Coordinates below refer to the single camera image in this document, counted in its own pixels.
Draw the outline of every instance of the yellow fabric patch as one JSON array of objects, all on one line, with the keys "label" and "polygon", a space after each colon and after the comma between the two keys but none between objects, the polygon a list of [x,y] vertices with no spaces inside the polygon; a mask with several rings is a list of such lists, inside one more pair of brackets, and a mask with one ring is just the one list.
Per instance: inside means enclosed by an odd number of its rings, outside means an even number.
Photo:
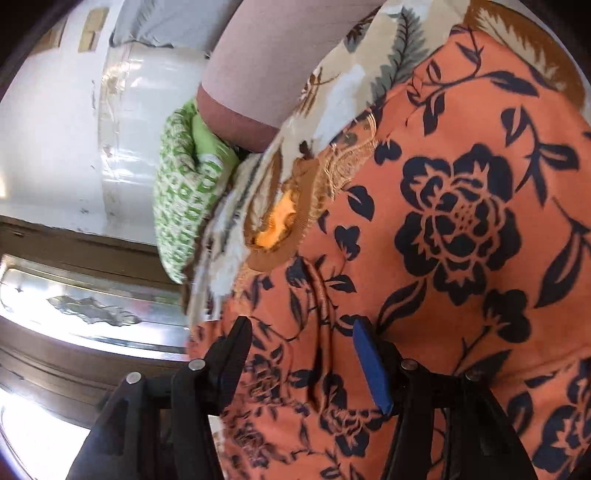
[{"label": "yellow fabric patch", "polygon": [[269,215],[267,229],[255,236],[255,245],[263,248],[273,247],[293,222],[295,212],[296,206],[291,200],[291,190],[288,190]]}]

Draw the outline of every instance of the black clamp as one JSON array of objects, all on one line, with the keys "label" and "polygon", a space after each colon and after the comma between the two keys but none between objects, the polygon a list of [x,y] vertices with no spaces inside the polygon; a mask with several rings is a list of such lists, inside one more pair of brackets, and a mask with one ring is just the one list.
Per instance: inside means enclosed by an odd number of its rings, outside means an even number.
[{"label": "black clamp", "polygon": [[[207,417],[220,416],[231,403],[251,342],[250,320],[238,317],[205,358],[174,375],[127,375],[66,480],[223,480]],[[171,438],[163,435],[170,421]]]},{"label": "black clamp", "polygon": [[512,424],[477,376],[434,374],[403,359],[366,320],[356,321],[353,342],[375,404],[398,416],[382,480],[427,478],[437,408],[447,420],[442,480],[537,480]]}]

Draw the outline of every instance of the metal rivet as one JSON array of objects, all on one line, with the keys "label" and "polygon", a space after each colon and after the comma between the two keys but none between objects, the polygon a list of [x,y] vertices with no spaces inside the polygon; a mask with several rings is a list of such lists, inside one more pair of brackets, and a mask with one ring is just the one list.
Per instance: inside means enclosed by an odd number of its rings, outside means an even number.
[{"label": "metal rivet", "polygon": [[133,385],[142,379],[142,374],[139,372],[131,372],[125,379],[127,380],[127,383]]},{"label": "metal rivet", "polygon": [[413,372],[418,368],[418,363],[412,358],[405,358],[400,362],[400,366],[409,372]]},{"label": "metal rivet", "polygon": [[479,372],[478,370],[470,370],[470,371],[466,372],[466,378],[468,380],[470,380],[471,382],[478,382],[481,377],[482,377],[482,372]]},{"label": "metal rivet", "polygon": [[196,358],[189,362],[189,369],[197,372],[205,368],[205,360],[203,358]]}]

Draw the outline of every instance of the orange floral fabric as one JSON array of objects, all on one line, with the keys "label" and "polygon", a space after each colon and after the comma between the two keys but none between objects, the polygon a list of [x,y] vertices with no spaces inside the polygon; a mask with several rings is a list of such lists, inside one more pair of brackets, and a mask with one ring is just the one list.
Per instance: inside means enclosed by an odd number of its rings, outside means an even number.
[{"label": "orange floral fabric", "polygon": [[253,324],[223,417],[229,478],[380,477],[396,418],[373,404],[353,347],[365,317],[431,371],[479,371],[540,480],[566,479],[591,441],[589,126],[462,26],[369,116],[375,148],[358,151],[360,170],[297,252],[192,331],[197,357],[237,316]]}]

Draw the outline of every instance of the green patterned fabric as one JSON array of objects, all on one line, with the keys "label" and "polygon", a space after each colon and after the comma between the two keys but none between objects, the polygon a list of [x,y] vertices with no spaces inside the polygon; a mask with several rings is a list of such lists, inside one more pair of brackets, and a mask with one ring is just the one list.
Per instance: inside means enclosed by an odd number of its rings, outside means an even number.
[{"label": "green patterned fabric", "polygon": [[238,157],[207,128],[194,100],[168,117],[161,142],[154,187],[156,241],[166,273],[182,283],[199,226],[226,189]]}]

